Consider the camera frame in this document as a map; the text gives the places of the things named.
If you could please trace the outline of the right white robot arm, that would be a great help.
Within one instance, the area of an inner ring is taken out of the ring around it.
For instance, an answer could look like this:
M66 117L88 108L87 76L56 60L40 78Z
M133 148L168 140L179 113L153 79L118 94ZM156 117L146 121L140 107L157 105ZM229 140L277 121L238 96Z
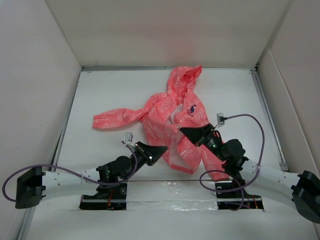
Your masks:
M224 172L235 182L231 191L265 197L295 209L305 219L320 222L320 180L310 171L285 172L262 166L247 158L238 139L223 142L212 124L182 127L180 131L196 147L204 146L222 162Z

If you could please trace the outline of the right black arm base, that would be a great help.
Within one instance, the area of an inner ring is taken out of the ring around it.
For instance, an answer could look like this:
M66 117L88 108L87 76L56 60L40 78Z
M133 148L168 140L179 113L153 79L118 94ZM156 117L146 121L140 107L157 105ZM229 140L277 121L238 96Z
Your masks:
M243 204L242 193L240 190L225 192L225 193L212 193L216 196L217 208L219 210L236 210L241 207L241 210L263 210L264 205L261 196L248 194L245 190L243 191Z

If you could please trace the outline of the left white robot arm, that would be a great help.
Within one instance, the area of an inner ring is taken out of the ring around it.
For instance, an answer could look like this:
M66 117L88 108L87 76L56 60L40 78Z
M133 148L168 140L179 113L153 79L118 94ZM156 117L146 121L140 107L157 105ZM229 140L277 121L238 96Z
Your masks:
M131 155L121 155L104 165L82 171L56 166L47 171L47 164L27 166L16 181L15 208L27 209L53 198L74 195L98 195L107 198L117 192L117 187L127 183L143 166L152 167L168 147L152 146L140 141L125 143Z

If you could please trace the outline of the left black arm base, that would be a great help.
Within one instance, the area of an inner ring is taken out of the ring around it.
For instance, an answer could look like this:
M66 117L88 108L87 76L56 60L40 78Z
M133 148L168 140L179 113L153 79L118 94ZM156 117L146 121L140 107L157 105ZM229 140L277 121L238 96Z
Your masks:
M87 211L122 211L127 209L127 183L103 189L95 195L82 195L79 208Z

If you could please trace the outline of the pink hooded kids jacket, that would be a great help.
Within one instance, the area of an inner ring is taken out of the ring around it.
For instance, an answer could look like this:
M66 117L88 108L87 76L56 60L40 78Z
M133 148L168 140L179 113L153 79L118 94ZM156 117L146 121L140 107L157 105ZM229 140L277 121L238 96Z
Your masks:
M202 70L201 65L174 68L166 92L152 95L141 109L118 108L95 115L92 127L109 130L140 121L148 145L168 147L162 158L172 169L194 174L203 163L214 181L229 179L216 156L204 146L194 146L180 131L209 123L205 106L194 93Z

